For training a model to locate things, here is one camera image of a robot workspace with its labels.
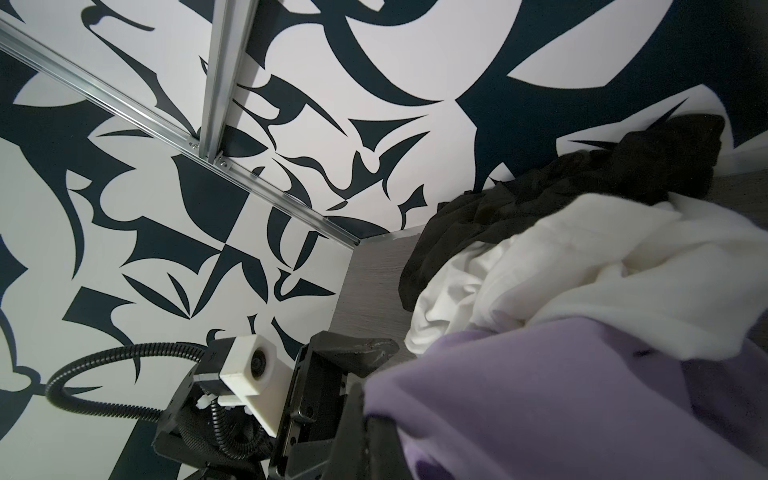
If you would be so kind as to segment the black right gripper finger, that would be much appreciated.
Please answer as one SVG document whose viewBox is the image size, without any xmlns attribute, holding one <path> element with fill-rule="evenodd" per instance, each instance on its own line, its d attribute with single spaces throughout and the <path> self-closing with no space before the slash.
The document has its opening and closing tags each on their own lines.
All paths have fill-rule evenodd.
<svg viewBox="0 0 768 480">
<path fill-rule="evenodd" d="M 323 478 L 411 480 L 395 423 L 364 414 L 364 391 L 353 384 L 341 414 Z"/>
</svg>

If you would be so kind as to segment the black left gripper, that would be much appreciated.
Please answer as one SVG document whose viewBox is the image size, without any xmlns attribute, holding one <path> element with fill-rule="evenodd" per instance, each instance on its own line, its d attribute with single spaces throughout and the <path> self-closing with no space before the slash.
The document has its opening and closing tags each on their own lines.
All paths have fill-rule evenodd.
<svg viewBox="0 0 768 480">
<path fill-rule="evenodd" d="M 366 378 L 399 350 L 389 338 L 314 335 L 297 357 L 267 477 L 324 478 L 346 402 L 347 373 Z"/>
</svg>

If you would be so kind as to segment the purple cloth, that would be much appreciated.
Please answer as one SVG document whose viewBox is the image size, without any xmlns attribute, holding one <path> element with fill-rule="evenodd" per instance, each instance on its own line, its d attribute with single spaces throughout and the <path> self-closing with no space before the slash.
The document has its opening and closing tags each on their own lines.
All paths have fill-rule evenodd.
<svg viewBox="0 0 768 480">
<path fill-rule="evenodd" d="M 681 361 L 587 318 L 447 335 L 372 376 L 417 479 L 763 479 L 767 357 Z"/>
</svg>

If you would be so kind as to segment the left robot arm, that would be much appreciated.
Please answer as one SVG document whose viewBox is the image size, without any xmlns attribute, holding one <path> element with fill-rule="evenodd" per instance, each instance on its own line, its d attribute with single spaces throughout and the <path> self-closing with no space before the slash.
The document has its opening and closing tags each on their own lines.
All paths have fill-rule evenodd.
<svg viewBox="0 0 768 480">
<path fill-rule="evenodd" d="M 214 341 L 163 412 L 153 448 L 195 479 L 407 479 L 394 425 L 360 384 L 399 350 L 322 331 L 289 366 L 261 335 Z"/>
</svg>

